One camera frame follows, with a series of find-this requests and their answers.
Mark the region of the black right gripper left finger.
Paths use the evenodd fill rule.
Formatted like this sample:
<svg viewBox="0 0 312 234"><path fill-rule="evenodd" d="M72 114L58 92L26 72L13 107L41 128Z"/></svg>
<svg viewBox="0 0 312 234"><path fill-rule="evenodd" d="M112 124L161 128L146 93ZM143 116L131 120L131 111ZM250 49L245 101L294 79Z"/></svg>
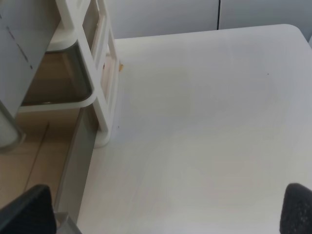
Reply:
<svg viewBox="0 0 312 234"><path fill-rule="evenodd" d="M2 234L55 234L57 224L49 186L35 185L0 209Z"/></svg>

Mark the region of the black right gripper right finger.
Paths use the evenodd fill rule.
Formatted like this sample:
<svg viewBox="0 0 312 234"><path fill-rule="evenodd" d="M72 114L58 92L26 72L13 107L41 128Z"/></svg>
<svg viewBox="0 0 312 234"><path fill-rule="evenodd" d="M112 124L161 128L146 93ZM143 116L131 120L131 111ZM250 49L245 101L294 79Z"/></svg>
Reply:
<svg viewBox="0 0 312 234"><path fill-rule="evenodd" d="M312 234L312 191L299 183L286 187L279 231L281 234Z"/></svg>

